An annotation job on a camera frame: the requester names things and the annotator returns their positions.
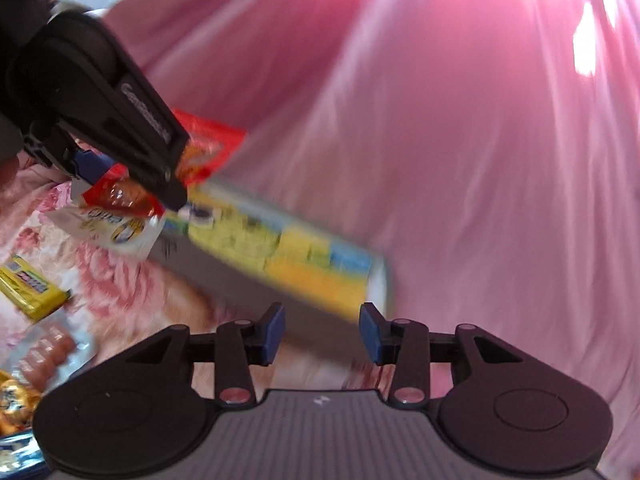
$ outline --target white snack packet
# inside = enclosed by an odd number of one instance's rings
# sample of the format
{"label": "white snack packet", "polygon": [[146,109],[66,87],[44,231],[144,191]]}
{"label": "white snack packet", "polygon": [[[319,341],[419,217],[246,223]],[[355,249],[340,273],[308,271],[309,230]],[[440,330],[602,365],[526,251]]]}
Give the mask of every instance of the white snack packet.
{"label": "white snack packet", "polygon": [[139,260],[149,256],[164,225],[164,217],[126,216],[94,206],[68,205],[46,215],[75,238]]}

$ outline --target silver screw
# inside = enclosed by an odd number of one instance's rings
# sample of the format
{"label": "silver screw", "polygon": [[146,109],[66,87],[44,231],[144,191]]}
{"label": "silver screw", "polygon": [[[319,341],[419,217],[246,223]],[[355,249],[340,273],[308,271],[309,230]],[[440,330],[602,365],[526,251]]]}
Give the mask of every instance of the silver screw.
{"label": "silver screw", "polygon": [[420,388],[405,386],[404,388],[396,390],[394,397],[403,404],[418,404],[422,402],[426,396]]}
{"label": "silver screw", "polygon": [[251,399],[251,393],[244,388],[226,388],[220,392],[220,400],[226,404],[244,404]]}

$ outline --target gold wrapper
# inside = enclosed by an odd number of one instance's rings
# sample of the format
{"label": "gold wrapper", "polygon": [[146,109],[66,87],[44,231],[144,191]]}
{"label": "gold wrapper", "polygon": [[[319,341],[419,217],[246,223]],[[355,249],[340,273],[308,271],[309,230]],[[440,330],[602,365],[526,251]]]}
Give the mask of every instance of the gold wrapper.
{"label": "gold wrapper", "polygon": [[9,435],[31,427],[33,412],[40,402],[40,394],[8,379],[0,384],[0,434]]}

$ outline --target cardboard box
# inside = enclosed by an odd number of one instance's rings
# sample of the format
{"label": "cardboard box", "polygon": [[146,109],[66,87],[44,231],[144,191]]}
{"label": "cardboard box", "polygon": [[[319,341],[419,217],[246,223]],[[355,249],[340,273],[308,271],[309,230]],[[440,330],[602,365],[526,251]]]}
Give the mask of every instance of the cardboard box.
{"label": "cardboard box", "polygon": [[[74,182],[72,197],[85,189]],[[340,362],[369,360],[357,327],[362,301],[390,315],[382,257],[217,177],[190,190],[187,208],[167,215],[149,259],[254,319],[282,303],[289,340]]]}

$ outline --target pink fabric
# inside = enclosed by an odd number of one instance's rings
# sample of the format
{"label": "pink fabric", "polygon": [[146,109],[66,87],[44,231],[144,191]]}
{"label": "pink fabric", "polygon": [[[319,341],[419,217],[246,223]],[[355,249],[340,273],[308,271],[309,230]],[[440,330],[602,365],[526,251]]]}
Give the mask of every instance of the pink fabric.
{"label": "pink fabric", "polygon": [[106,19],[171,106],[250,130],[226,176],[388,257],[397,314],[474,322],[600,392],[622,480],[640,465],[639,10],[125,0]]}

